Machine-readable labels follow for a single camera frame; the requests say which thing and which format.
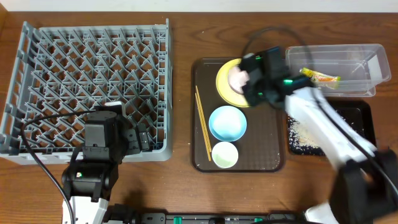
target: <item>clear plastic container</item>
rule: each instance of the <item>clear plastic container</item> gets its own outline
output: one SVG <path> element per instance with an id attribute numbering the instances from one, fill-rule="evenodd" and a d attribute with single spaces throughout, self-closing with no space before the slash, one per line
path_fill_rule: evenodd
<path id="1" fill-rule="evenodd" d="M 374 96 L 375 86 L 391 79 L 386 51 L 380 44 L 314 45 L 308 46 L 310 62 L 304 47 L 286 50 L 287 65 L 292 75 L 303 67 L 327 75 L 340 76 L 338 88 L 321 86 L 326 96 Z"/>

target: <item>black tray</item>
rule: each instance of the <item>black tray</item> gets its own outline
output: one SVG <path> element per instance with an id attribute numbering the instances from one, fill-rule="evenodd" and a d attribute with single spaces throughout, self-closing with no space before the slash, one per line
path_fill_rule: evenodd
<path id="1" fill-rule="evenodd" d="M 345 119 L 354 131 L 376 145 L 371 108 L 365 101 L 329 100 L 329 104 Z M 294 120 L 289 117 L 287 120 L 287 136 L 292 139 L 289 140 L 289 149 L 291 153 L 299 155 L 324 156 L 325 154 L 320 147 L 295 147 L 293 145 L 293 142 L 296 139 L 296 135 L 291 133 L 293 122 Z"/>

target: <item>wooden table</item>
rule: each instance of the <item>wooden table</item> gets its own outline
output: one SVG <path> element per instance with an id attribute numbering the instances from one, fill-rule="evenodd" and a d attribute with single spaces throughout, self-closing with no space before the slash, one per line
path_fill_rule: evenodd
<path id="1" fill-rule="evenodd" d="M 203 57 L 239 56 L 248 37 L 262 27 L 286 24 L 311 45 L 378 43 L 386 48 L 392 80 L 377 86 L 371 105 L 380 144 L 398 152 L 398 14 L 317 13 L 136 13 L 10 12 L 0 36 L 0 110 L 4 108 L 22 23 L 34 27 L 163 24 L 174 32 L 173 156 L 165 162 L 122 164 L 110 204 L 139 211 L 169 213 L 267 213 L 302 211 L 324 202 L 335 173 L 321 157 L 287 154 L 285 167 L 273 174 L 204 174 L 190 162 L 191 66 Z M 294 40 L 270 34 L 253 50 Z M 67 165 L 49 166 L 60 180 Z M 38 166 L 0 159 L 1 223 L 60 223 L 62 198 Z M 398 214 L 378 223 L 397 223 Z"/>

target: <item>gray plastic dish rack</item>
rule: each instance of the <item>gray plastic dish rack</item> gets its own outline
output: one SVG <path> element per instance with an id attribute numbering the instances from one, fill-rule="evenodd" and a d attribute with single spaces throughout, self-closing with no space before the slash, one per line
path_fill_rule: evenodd
<path id="1" fill-rule="evenodd" d="M 169 159 L 171 41 L 168 19 L 166 25 L 40 29 L 25 22 L 0 126 L 0 157 L 35 164 L 19 136 L 30 119 L 122 101 L 131 127 L 146 125 L 152 149 L 123 161 Z M 28 126 L 30 146 L 45 164 L 69 162 L 73 149 L 84 142 L 85 116 Z"/>

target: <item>black cable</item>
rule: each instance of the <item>black cable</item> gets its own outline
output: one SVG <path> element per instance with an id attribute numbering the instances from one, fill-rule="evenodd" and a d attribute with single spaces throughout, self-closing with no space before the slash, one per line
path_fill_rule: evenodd
<path id="1" fill-rule="evenodd" d="M 263 220 L 259 222 L 254 222 L 252 224 L 321 224 L 315 222 L 309 222 L 305 220 Z"/>
<path id="2" fill-rule="evenodd" d="M 266 27 L 266 28 L 263 28 L 263 29 L 255 32 L 252 36 L 250 36 L 249 41 L 244 46 L 244 48 L 242 50 L 242 58 L 246 55 L 246 52 L 248 51 L 248 48 L 250 47 L 251 43 L 258 37 L 260 37 L 261 34 L 263 34 L 265 32 L 269 32 L 269 31 L 282 31 L 282 32 L 285 32 L 286 34 L 290 35 L 291 37 L 293 37 L 295 40 L 297 40 L 297 42 L 304 48 L 305 57 L 309 61 L 308 67 L 310 67 L 310 69 L 312 69 L 313 59 L 312 59 L 312 54 L 311 54 L 310 48 L 305 43 L 305 41 L 298 35 L 298 33 L 296 33 L 294 30 L 292 30 L 286 26 L 277 26 L 277 27 L 270 26 L 270 27 Z"/>
<path id="3" fill-rule="evenodd" d="M 81 112 L 73 112 L 73 113 L 67 113 L 67 114 L 56 114 L 56 115 L 50 115 L 50 116 L 43 116 L 41 118 L 35 118 L 32 119 L 26 123 L 24 123 L 21 127 L 21 137 L 22 137 L 22 141 L 25 144 L 25 147 L 27 149 L 27 151 L 29 152 L 29 154 L 33 157 L 33 159 L 36 161 L 36 163 L 43 169 L 43 171 L 48 175 L 48 177 L 51 179 L 51 181 L 55 184 L 55 186 L 58 188 L 58 190 L 61 192 L 63 199 L 65 200 L 65 202 L 67 203 L 67 207 L 69 210 L 69 214 L 70 214 L 70 221 L 72 224 L 75 223 L 75 218 L 73 215 L 73 210 L 72 210 L 72 206 L 70 205 L 70 202 L 67 198 L 66 193 L 63 191 L 60 183 L 58 183 L 58 181 L 56 180 L 56 178 L 51 174 L 51 172 L 46 168 L 46 166 L 43 164 L 43 162 L 36 156 L 35 152 L 33 151 L 33 149 L 30 147 L 29 142 L 26 139 L 26 135 L 25 135 L 25 128 L 32 124 L 32 123 L 36 123 L 38 121 L 42 121 L 44 119 L 50 119 L 50 118 L 59 118 L 59 117 L 64 117 L 64 116 L 73 116 L 73 115 L 81 115 L 81 114 L 85 114 L 85 113 L 91 113 L 94 111 L 81 111 Z"/>
<path id="4" fill-rule="evenodd" d="M 382 167 L 374 160 L 373 156 L 370 155 L 361 145 L 359 145 L 340 125 L 336 123 L 336 121 L 330 117 L 330 115 L 323 109 L 321 103 L 319 102 L 315 92 L 314 88 L 311 89 L 311 93 L 313 98 L 315 99 L 315 102 L 317 103 L 319 109 L 322 111 L 322 113 L 330 120 L 330 122 L 333 123 L 333 125 L 336 126 L 336 128 L 348 139 L 348 141 L 355 146 L 362 154 L 366 156 L 368 161 L 371 163 L 371 165 L 382 175 L 383 179 L 390 185 L 392 191 L 395 193 L 394 197 L 396 199 L 396 202 L 398 203 L 398 189 L 392 182 L 392 180 L 388 177 L 388 175 L 384 172 Z"/>

